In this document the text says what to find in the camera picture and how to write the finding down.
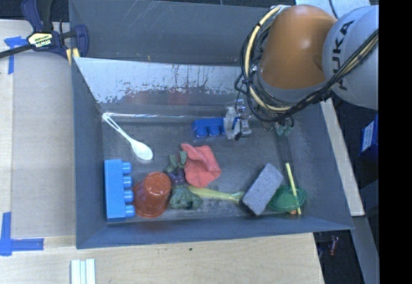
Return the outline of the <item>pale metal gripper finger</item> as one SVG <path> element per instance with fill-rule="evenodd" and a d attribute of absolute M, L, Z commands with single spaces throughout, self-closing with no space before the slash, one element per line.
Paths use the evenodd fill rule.
<path fill-rule="evenodd" d="M 236 99 L 235 101 L 228 102 L 225 105 L 226 115 L 225 123 L 228 126 L 235 126 L 237 122 L 245 118 L 245 105 L 243 99 Z"/>
<path fill-rule="evenodd" d="M 230 120 L 226 128 L 226 136 L 229 140 L 239 140 L 249 137 L 252 133 L 249 122 L 244 119 Z"/>

